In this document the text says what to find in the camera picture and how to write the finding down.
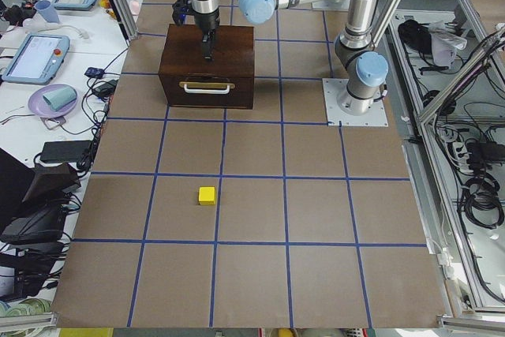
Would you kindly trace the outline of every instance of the brown drawer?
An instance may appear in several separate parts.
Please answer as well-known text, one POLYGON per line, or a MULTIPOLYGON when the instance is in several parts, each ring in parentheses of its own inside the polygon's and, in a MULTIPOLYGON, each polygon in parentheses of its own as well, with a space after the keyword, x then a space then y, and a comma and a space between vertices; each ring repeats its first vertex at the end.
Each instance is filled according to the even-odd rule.
POLYGON ((201 36, 194 25, 168 29, 158 72, 168 103, 173 107, 253 108, 253 28, 219 27, 212 62, 201 54, 201 36))

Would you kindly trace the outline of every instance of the blue joint cap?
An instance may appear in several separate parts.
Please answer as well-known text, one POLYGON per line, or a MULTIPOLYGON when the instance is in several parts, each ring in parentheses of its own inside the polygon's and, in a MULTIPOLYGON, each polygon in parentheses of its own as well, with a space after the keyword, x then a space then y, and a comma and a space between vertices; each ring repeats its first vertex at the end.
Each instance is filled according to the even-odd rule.
POLYGON ((356 74, 363 84, 377 87, 386 81, 389 71, 386 58, 375 51, 367 51, 357 58, 356 74))
POLYGON ((262 24, 274 14, 274 0, 238 0, 240 11, 251 24, 262 24))

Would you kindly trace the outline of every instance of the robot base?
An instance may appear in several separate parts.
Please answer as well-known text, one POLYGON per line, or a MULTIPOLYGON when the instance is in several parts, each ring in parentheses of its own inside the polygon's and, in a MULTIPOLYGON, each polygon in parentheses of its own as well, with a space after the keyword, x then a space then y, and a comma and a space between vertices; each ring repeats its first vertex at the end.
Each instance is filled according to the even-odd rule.
POLYGON ((388 126, 386 111, 382 100, 374 102, 368 112, 359 116, 353 116, 345 112, 338 104, 337 99, 346 92, 347 79, 323 79, 324 102, 326 103, 326 115, 328 125, 342 126, 388 126))

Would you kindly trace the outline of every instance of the floor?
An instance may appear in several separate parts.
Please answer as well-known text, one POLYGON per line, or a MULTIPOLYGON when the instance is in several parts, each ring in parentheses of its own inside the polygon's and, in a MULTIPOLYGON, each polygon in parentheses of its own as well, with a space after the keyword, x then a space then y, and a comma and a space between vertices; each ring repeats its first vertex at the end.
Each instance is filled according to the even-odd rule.
MULTIPOLYGON (((332 41, 346 15, 282 10, 256 28, 253 110, 171 108, 156 74, 174 1, 144 0, 60 326, 435 326, 436 265, 389 105, 388 128, 326 123, 320 78, 345 75, 332 41), (197 205, 207 185, 216 206, 197 205)), ((245 24, 220 2, 222 24, 245 24)))

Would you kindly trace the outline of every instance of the yellow cube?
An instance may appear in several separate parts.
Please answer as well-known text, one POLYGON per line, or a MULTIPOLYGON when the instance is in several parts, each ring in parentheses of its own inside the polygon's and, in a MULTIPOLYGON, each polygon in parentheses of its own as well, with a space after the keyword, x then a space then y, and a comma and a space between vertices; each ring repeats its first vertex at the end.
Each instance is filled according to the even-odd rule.
POLYGON ((198 203, 200 205, 215 205, 215 187, 200 187, 198 190, 198 203))

